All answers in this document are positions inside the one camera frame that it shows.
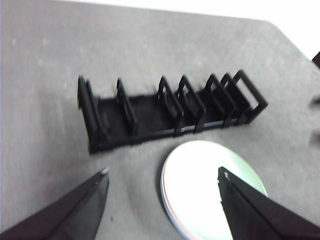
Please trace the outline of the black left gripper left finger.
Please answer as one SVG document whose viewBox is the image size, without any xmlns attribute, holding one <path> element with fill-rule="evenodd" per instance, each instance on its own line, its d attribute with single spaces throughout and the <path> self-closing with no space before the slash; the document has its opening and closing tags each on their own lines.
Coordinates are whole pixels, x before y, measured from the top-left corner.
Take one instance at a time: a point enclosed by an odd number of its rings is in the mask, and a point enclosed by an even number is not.
<svg viewBox="0 0 320 240">
<path fill-rule="evenodd" d="M 94 240 L 105 212 L 109 169 L 104 168 L 1 233 L 2 240 Z"/>
</svg>

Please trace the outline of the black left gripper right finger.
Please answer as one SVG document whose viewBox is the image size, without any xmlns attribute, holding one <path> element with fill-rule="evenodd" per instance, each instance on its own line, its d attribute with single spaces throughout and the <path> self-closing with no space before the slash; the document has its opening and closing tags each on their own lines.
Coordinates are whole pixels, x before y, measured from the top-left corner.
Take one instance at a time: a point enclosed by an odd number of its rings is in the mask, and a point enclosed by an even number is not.
<svg viewBox="0 0 320 240">
<path fill-rule="evenodd" d="M 224 167 L 218 169 L 221 205 L 235 240 L 318 240 L 320 228 Z"/>
</svg>

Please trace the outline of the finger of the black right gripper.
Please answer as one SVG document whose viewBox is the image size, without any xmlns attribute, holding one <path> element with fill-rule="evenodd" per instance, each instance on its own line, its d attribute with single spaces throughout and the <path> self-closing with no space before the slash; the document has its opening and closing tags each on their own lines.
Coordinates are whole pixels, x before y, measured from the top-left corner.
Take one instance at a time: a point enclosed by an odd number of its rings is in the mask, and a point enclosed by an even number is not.
<svg viewBox="0 0 320 240">
<path fill-rule="evenodd" d="M 320 96 L 315 96 L 311 99 L 309 103 L 309 108 L 312 110 L 320 108 Z"/>
<path fill-rule="evenodd" d="M 309 144 L 312 146 L 320 146 L 320 133 L 313 131 L 310 135 Z"/>
</svg>

